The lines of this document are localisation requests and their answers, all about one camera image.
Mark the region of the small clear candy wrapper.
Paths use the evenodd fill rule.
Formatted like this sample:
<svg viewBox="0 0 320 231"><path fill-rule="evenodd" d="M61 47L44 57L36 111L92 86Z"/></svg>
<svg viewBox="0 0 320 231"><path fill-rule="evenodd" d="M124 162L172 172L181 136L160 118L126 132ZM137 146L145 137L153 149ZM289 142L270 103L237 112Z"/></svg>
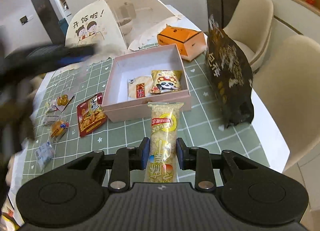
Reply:
<svg viewBox="0 0 320 231"><path fill-rule="evenodd" d="M55 105L55 102L53 100L48 100L46 102L46 111L45 113L51 113L57 111L57 107Z"/></svg>

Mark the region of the beige chair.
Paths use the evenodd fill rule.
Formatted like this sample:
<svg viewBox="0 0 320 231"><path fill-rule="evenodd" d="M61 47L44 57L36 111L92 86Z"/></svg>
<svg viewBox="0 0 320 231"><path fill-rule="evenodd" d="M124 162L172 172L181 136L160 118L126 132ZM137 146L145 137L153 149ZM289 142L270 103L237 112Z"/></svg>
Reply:
<svg viewBox="0 0 320 231"><path fill-rule="evenodd" d="M295 35L283 41L253 79L290 150L289 169L319 143L319 44Z"/></svg>
<svg viewBox="0 0 320 231"><path fill-rule="evenodd" d="M253 72L263 63L272 31L274 6L271 0L240 0L223 29L244 52Z"/></svg>

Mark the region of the green grid tablecloth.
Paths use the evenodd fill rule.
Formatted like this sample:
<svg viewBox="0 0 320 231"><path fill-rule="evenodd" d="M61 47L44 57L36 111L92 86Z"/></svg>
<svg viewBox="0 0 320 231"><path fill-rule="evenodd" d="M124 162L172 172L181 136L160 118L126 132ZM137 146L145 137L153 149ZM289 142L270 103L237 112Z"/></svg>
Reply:
<svg viewBox="0 0 320 231"><path fill-rule="evenodd" d="M83 101L105 90L110 75L112 61L100 61L88 66L84 78L76 69L55 72L48 76L40 90L41 103L34 119L36 139L27 145L22 170L22 182L27 182L42 173L36 161L36 149L49 140L50 129L42 125L47 114L48 102L60 96L63 91L74 89L74 97L59 117L69 123L69 128L55 144L54 157L44 168L53 170L69 161L94 150L106 154L115 153L126 146L137 146L144 137L150 135L150 118L129 121L107 121L86 137L80 137L76 108ZM223 128L219 106L204 73L204 55L191 62L184 62L191 94L191 110L180 114L177 135L187 146L200 146L210 153L233 150L251 160L268 165L260 140L250 124L239 124Z"/></svg>

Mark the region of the far beige chair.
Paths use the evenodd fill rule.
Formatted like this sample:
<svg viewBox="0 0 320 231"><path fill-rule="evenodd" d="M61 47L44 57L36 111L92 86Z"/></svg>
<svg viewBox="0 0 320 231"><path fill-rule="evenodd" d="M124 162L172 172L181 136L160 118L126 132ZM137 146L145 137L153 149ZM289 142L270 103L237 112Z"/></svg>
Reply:
<svg viewBox="0 0 320 231"><path fill-rule="evenodd" d="M271 0L240 0L223 29L244 52L253 72L263 63L272 31L274 6Z"/></svg>

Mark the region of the yellow panda snack packet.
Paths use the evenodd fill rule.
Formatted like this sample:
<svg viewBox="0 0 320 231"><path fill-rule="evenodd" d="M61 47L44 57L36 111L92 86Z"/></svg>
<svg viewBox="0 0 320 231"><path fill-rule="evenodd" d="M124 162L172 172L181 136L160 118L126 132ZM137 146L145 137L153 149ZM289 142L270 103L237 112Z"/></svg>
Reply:
<svg viewBox="0 0 320 231"><path fill-rule="evenodd" d="M152 85L149 93L163 94L181 90L181 70L153 70Z"/></svg>

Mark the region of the clear blue-print snack packet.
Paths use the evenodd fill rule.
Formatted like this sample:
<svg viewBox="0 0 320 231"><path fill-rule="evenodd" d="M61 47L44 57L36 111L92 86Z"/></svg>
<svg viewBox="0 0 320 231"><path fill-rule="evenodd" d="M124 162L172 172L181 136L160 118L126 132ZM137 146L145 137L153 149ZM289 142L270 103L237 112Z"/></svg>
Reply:
<svg viewBox="0 0 320 231"><path fill-rule="evenodd" d="M52 143L47 141L46 143L41 144L38 149L35 151L37 165L41 171L44 170L49 161L54 157L55 150L52 146Z"/></svg>

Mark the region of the round rice cracker packet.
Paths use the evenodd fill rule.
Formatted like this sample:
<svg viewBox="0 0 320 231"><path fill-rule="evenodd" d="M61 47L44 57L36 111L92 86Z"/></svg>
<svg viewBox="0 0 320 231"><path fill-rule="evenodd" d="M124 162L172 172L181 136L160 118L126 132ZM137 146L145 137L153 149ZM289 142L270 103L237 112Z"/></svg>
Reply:
<svg viewBox="0 0 320 231"><path fill-rule="evenodd" d="M148 96L151 91L153 80L151 76L139 76L137 78L129 79L128 98L140 99Z"/></svg>

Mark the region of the clear red-edged candy packet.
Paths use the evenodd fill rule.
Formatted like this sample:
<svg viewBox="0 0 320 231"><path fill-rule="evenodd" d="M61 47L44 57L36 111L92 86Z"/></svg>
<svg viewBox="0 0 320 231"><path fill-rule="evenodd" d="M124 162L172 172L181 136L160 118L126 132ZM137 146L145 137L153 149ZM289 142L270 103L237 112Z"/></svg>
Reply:
<svg viewBox="0 0 320 231"><path fill-rule="evenodd" d="M61 119L59 115L46 114L41 121L41 126L50 126Z"/></svg>

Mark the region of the pink open gift box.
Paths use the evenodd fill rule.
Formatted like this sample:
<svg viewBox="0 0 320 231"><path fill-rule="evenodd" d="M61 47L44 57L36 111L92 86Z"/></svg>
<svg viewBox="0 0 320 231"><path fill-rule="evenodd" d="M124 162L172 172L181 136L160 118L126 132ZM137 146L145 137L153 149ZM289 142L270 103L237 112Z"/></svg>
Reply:
<svg viewBox="0 0 320 231"><path fill-rule="evenodd" d="M165 45L116 57L102 108L112 122L151 115L149 102L183 102L191 110L191 94L176 45Z"/></svg>

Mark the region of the long rice cracker snack pack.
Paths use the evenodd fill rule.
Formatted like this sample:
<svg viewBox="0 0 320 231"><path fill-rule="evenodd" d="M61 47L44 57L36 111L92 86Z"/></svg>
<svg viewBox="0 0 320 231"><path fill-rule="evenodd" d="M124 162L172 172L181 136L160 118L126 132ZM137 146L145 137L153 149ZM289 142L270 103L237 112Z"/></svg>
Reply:
<svg viewBox="0 0 320 231"><path fill-rule="evenodd" d="M176 140L183 102L149 102L151 138L145 182L176 182Z"/></svg>

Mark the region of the orange cardboard box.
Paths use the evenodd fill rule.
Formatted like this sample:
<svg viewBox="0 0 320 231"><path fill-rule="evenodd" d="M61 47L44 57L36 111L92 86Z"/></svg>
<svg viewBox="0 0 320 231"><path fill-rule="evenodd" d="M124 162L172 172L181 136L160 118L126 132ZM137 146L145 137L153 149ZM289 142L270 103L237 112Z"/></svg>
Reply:
<svg viewBox="0 0 320 231"><path fill-rule="evenodd" d="M175 44L181 58L189 62L207 49L202 31L169 25L157 35L157 41L159 45Z"/></svg>

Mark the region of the cream cartoon food cover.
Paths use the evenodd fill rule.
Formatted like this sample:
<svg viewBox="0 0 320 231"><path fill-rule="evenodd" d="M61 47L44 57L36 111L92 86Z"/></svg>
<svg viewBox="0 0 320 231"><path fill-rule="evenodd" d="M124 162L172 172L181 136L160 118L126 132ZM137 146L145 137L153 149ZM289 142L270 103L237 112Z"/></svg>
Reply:
<svg viewBox="0 0 320 231"><path fill-rule="evenodd" d="M160 0L97 0L73 16L65 44L94 44L98 56L116 57L139 51L180 18Z"/></svg>

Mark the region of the black plum snack bag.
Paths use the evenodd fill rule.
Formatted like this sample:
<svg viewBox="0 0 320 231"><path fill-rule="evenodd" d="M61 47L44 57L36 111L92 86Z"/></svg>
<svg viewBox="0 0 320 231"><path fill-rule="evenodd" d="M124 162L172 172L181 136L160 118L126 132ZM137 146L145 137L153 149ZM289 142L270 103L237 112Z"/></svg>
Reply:
<svg viewBox="0 0 320 231"><path fill-rule="evenodd" d="M205 57L208 80L220 106L225 128L251 123L253 73L249 62L235 41L219 27L213 15L208 18Z"/></svg>

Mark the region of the small cake packet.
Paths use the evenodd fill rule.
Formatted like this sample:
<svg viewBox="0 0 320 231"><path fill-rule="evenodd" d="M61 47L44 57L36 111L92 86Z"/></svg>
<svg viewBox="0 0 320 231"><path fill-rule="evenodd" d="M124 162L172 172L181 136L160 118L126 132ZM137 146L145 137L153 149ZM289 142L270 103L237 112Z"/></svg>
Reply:
<svg viewBox="0 0 320 231"><path fill-rule="evenodd" d="M57 120L51 125L50 140L53 143L58 142L69 128L69 122L66 120Z"/></svg>

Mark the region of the green olives vacuum pack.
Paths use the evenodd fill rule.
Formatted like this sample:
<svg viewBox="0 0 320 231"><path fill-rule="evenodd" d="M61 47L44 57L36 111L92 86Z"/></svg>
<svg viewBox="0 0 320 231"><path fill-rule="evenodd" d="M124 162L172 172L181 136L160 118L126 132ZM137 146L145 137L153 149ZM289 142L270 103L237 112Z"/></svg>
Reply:
<svg viewBox="0 0 320 231"><path fill-rule="evenodd" d="M54 105L56 106L57 110L63 112L67 105L71 102L74 98L72 94L63 94L62 96L58 96L54 101Z"/></svg>

